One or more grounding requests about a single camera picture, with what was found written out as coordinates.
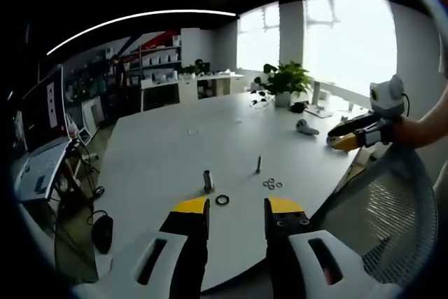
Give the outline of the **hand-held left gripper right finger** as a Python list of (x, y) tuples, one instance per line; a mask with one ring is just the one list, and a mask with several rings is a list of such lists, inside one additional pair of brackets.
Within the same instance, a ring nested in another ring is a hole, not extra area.
[(266, 261), (275, 298), (397, 298), (399, 286), (381, 283), (362, 258), (326, 230), (316, 230), (296, 202), (264, 200)]

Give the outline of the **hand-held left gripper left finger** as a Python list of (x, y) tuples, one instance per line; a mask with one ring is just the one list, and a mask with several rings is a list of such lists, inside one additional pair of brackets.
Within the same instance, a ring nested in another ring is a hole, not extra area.
[(73, 288), (76, 298), (199, 298), (208, 259), (206, 196), (176, 205), (157, 232), (145, 232), (113, 257), (107, 274)]

